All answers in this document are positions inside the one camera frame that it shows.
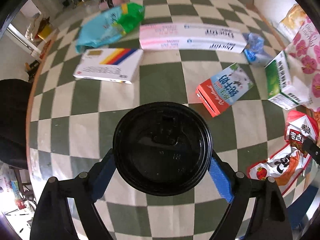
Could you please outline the pink flowered paper bag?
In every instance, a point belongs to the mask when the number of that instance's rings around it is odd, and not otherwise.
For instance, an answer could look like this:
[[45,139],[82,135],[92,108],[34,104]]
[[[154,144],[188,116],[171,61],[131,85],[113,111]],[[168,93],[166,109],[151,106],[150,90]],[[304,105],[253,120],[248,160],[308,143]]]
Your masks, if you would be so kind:
[[319,32],[306,18],[286,47],[285,53],[289,64],[293,92],[300,104],[319,111]]

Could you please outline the yellow plastic bag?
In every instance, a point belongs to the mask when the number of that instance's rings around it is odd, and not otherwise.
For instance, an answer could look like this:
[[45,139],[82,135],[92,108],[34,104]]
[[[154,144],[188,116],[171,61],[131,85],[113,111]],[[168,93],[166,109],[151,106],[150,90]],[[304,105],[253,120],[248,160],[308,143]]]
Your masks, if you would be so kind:
[[294,4],[287,15],[279,22],[279,31],[288,41],[292,41],[305,21],[307,14],[299,4]]

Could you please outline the white box rainbow stripes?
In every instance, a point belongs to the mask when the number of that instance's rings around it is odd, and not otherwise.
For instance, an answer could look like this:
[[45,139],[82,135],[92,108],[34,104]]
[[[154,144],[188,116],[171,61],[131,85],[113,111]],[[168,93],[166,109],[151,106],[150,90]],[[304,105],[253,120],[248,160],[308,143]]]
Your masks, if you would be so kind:
[[89,49],[83,53],[73,76],[131,84],[143,58],[141,49]]

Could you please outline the long pink white box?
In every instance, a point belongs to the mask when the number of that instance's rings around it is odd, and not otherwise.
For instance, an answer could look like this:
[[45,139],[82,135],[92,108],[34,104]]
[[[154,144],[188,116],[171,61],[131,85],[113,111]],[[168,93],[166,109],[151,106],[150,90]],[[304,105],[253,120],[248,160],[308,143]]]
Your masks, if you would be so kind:
[[143,50],[216,50],[241,53],[247,41],[241,31],[203,23],[159,23],[141,25]]

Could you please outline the black covered chair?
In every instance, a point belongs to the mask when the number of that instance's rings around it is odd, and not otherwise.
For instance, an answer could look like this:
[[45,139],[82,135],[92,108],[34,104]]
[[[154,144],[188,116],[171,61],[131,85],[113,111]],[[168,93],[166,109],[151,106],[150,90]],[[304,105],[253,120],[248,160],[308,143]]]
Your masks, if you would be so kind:
[[32,84],[20,79],[1,80],[1,161],[27,169],[26,117]]

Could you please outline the pink suitcase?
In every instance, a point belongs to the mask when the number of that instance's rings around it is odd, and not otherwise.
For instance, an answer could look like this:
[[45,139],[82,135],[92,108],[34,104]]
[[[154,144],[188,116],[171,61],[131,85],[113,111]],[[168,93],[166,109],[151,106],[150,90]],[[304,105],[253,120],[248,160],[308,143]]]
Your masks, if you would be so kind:
[[100,11],[105,11],[107,9],[117,7],[122,3],[124,3],[124,0],[100,0],[98,8]]

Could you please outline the blue seat cushion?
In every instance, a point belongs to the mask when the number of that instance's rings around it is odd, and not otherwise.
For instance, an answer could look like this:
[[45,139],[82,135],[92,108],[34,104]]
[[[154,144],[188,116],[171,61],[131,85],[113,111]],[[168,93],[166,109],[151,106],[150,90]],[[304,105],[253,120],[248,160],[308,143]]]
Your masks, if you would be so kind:
[[295,229],[302,221],[303,217],[311,206],[317,192],[317,187],[312,185],[308,186],[303,194],[287,208],[292,230]]

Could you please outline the blue plastic wrapper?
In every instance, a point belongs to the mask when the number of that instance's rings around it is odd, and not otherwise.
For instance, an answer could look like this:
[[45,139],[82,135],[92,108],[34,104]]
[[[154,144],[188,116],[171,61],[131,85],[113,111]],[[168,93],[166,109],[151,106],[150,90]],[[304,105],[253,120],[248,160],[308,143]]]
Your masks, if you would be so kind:
[[273,57],[264,50],[265,39],[255,33],[243,33],[242,35],[247,42],[244,48],[244,55],[249,64],[256,67],[268,65]]

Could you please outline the blue green rice bag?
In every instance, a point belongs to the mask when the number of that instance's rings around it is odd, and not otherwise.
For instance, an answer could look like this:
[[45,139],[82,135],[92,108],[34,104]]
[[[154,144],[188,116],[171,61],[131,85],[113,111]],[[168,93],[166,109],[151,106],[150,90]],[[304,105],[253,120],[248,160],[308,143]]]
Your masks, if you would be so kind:
[[75,45],[77,53],[119,41],[144,20],[145,7],[129,2],[101,12],[84,24]]

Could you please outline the green white medicine box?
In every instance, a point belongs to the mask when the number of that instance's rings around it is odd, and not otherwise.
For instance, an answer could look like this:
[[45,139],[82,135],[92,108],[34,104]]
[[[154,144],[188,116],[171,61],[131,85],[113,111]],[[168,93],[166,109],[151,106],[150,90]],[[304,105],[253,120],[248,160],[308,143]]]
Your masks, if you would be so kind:
[[285,110],[291,110],[300,105],[296,95],[287,62],[287,56],[282,50],[265,66],[268,101]]

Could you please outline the red blue milk carton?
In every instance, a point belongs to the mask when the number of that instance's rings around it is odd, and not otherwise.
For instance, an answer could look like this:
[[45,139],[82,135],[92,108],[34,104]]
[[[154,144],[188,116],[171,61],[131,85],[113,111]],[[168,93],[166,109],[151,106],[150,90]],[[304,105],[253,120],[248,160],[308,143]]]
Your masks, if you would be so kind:
[[223,113],[227,108],[247,93],[254,83],[237,64],[231,64],[210,77],[196,88],[196,95],[212,117]]

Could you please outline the red white snack bag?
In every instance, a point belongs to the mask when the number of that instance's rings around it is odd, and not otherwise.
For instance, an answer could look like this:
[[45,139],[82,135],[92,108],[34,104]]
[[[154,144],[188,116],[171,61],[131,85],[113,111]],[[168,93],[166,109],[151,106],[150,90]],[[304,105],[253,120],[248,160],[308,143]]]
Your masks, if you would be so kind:
[[285,194],[311,161],[311,155],[302,150],[305,139],[316,143],[319,138],[317,121],[299,111],[289,111],[284,140],[286,145],[268,159],[247,169],[251,179],[265,180],[273,177],[282,194]]

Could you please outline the black round plastic lid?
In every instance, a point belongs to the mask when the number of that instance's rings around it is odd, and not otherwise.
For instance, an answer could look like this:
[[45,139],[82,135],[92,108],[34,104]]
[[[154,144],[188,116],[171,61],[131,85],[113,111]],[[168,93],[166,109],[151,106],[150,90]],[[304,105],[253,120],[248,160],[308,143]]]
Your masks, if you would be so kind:
[[153,102],[118,122],[112,148],[120,176],[153,196],[175,196],[194,188],[210,163],[213,140],[202,116],[174,102]]

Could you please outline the yellow bucket with clothes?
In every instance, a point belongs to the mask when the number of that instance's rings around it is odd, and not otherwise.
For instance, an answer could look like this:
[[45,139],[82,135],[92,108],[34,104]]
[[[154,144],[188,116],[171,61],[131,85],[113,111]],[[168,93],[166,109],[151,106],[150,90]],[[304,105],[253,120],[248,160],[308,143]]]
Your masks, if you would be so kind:
[[51,32],[50,17],[44,17],[41,13],[36,13],[30,19],[30,23],[25,32],[25,38],[32,42],[44,40]]

